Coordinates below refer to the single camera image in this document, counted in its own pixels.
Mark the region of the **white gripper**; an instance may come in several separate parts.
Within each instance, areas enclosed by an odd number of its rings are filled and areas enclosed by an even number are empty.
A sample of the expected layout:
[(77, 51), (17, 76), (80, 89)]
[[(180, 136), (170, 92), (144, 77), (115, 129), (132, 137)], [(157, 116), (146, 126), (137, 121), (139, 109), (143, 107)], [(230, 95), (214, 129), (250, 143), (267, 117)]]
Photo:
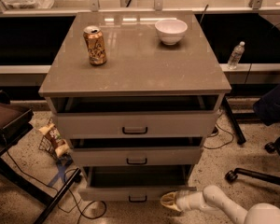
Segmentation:
[(161, 197), (162, 206), (175, 211), (200, 210), (203, 207), (204, 198), (200, 191), (191, 192), (181, 190), (177, 194), (175, 191), (168, 192)]

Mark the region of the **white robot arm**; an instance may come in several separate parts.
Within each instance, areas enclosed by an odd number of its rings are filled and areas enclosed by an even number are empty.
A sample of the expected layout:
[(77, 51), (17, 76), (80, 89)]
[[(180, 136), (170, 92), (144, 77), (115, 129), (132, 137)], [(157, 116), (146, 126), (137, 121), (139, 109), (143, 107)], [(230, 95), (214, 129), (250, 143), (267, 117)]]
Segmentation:
[(222, 211), (233, 224), (280, 224), (278, 207), (257, 203), (246, 210), (215, 185), (206, 186), (202, 191), (184, 189), (166, 193), (161, 197), (161, 204), (178, 212), (199, 210), (214, 214)]

